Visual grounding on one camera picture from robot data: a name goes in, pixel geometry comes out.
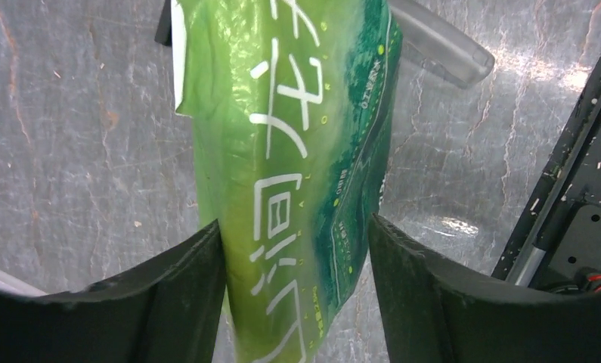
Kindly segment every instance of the marble countertop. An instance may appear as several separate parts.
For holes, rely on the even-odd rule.
[[[601,52],[601,0],[421,3],[497,63],[460,89],[405,45],[381,213],[490,273]],[[196,231],[161,6],[0,1],[1,270],[78,290]],[[215,360],[232,356],[223,320]],[[369,266],[316,361],[388,361]]]

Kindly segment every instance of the black metal frame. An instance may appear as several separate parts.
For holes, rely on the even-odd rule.
[[[530,287],[548,282],[543,274],[570,221],[589,204],[601,207],[601,57],[492,276]],[[580,248],[591,246],[583,240]]]

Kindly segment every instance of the snack bag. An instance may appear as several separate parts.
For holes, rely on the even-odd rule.
[[[385,0],[172,0],[176,111],[239,362],[310,361],[367,255],[402,34]]]

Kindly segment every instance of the translucent plastic part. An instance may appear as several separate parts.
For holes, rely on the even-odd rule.
[[[0,290],[8,293],[15,293],[24,296],[43,296],[46,295],[41,290],[7,274],[0,270]]]
[[[438,15],[411,0],[389,0],[404,39],[452,76],[474,85],[494,68],[494,56]]]

